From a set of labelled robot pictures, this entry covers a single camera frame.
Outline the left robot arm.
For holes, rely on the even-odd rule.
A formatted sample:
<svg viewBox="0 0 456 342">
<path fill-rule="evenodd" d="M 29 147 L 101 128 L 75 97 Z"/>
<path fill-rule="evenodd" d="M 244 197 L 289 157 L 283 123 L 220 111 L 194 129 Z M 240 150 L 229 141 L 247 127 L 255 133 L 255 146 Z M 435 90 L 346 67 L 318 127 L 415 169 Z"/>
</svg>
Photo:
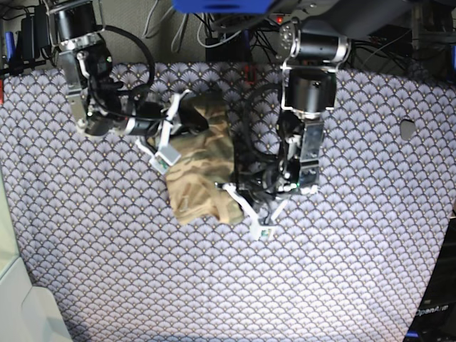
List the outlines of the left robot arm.
<svg viewBox="0 0 456 342">
<path fill-rule="evenodd" d="M 281 82 L 263 85 L 248 97 L 242 134 L 234 140 L 234 180 L 222 185 L 248 216 L 253 239 L 274 236 L 290 196 L 317 193 L 321 116 L 335 105 L 336 74 L 348 59 L 352 41 L 413 7 L 413 1 L 337 1 L 322 14 L 281 25 Z M 277 154 L 258 150 L 249 129 L 254 99 L 269 91 L 277 93 L 280 104 Z"/>
</svg>

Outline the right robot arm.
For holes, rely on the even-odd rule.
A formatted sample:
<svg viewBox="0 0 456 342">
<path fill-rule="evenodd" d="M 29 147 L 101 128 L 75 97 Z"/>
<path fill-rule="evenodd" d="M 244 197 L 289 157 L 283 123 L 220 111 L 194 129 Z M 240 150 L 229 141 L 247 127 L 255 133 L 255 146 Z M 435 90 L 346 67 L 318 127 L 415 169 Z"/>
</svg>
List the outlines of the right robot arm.
<svg viewBox="0 0 456 342">
<path fill-rule="evenodd" d="M 155 60 L 137 36 L 114 26 L 99 24 L 92 1 L 45 1 L 51 43 L 59 48 L 59 61 L 68 86 L 68 102 L 77 131 L 88 138 L 109 133 L 131 135 L 150 156 L 160 174 L 174 166 L 181 154 L 172 137 L 197 135 L 209 127 L 207 119 L 186 104 L 189 89 L 175 93 L 167 105 L 147 101 L 155 79 Z M 113 60 L 102 36 L 109 31 L 132 41 L 144 54 L 147 80 L 131 89 L 111 78 Z"/>
</svg>

